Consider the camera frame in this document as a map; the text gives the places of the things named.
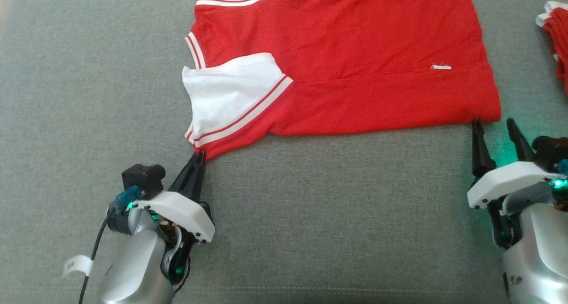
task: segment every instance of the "gray fabric surface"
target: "gray fabric surface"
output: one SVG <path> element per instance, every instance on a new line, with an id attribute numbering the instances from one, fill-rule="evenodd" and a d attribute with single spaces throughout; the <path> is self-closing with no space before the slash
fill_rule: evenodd
<path id="1" fill-rule="evenodd" d="M 504 117 L 568 134 L 547 0 L 474 0 Z M 0 302 L 73 303 L 63 263 L 90 254 L 132 164 L 170 183 L 192 150 L 181 69 L 194 0 L 17 0 L 0 39 Z M 512 162 L 503 122 L 487 127 Z M 469 209 L 470 128 L 278 138 L 225 154 L 202 198 L 215 240 L 193 251 L 182 303 L 503 304 L 489 218 Z M 106 233 L 87 300 L 125 241 Z"/>

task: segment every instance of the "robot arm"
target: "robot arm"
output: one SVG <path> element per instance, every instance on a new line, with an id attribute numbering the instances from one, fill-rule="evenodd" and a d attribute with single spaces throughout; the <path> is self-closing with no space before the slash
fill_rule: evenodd
<path id="1" fill-rule="evenodd" d="M 513 120 L 507 127 L 519 161 L 497 168 L 474 122 L 469 205 L 489 212 L 511 302 L 568 303 L 568 139 L 539 137 L 535 154 Z"/>
<path id="2" fill-rule="evenodd" d="M 209 205 L 199 200 L 204 170 L 205 156 L 194 154 L 168 191 L 160 165 L 137 164 L 122 173 L 125 191 L 111 203 L 107 225 L 131 237 L 106 273 L 98 303 L 172 302 L 189 274 L 192 246 L 215 235 Z"/>

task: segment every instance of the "black cable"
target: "black cable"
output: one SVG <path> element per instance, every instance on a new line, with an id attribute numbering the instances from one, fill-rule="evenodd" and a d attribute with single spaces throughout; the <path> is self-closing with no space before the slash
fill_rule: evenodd
<path id="1" fill-rule="evenodd" d="M 91 261 L 95 260 L 95 255 L 97 255 L 97 249 L 99 248 L 99 243 L 101 243 L 101 237 L 103 236 L 103 232 L 105 231 L 105 227 L 108 223 L 108 219 L 114 212 L 114 209 L 109 209 L 107 211 L 107 216 L 103 225 L 101 225 L 101 229 L 99 230 L 99 234 L 97 235 L 97 239 L 95 240 L 95 246 L 93 247 L 93 253 L 91 254 Z M 85 280 L 83 280 L 83 287 L 81 288 L 81 295 L 79 295 L 79 304 L 83 304 L 83 298 L 85 297 L 85 292 L 87 291 L 87 283 L 89 282 L 89 276 L 85 276 Z"/>
<path id="2" fill-rule="evenodd" d="M 176 292 L 178 292 L 179 290 L 181 290 L 181 288 L 183 288 L 183 284 L 185 284 L 185 281 L 189 277 L 189 271 L 190 270 L 191 270 L 191 257 L 187 256 L 187 270 L 185 270 L 185 276 L 183 276 L 183 280 L 181 281 L 178 288 L 176 289 Z"/>

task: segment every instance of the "white label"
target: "white label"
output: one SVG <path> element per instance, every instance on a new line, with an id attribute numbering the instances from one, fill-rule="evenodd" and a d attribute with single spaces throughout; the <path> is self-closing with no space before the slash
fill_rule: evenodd
<path id="1" fill-rule="evenodd" d="M 63 266 L 63 277 L 67 276 L 71 272 L 81 272 L 85 276 L 91 275 L 91 269 L 93 268 L 93 260 L 85 255 L 77 255 L 70 258 L 65 262 Z"/>
<path id="2" fill-rule="evenodd" d="M 430 69 L 438 69 L 438 70 L 451 70 L 452 67 L 449 65 L 433 65 Z"/>

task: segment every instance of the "folded shirt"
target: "folded shirt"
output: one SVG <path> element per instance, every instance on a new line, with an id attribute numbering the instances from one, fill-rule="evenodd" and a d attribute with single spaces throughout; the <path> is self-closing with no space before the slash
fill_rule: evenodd
<path id="1" fill-rule="evenodd" d="M 197 0 L 195 18 L 186 137 L 208 158 L 267 132 L 501 118 L 471 0 Z"/>
<path id="2" fill-rule="evenodd" d="M 558 61 L 556 75 L 564 81 L 564 91 L 568 95 L 568 4 L 558 1 L 548 1 L 546 13 L 536 17 L 536 23 L 543 27 L 552 39 L 552 55 Z"/>

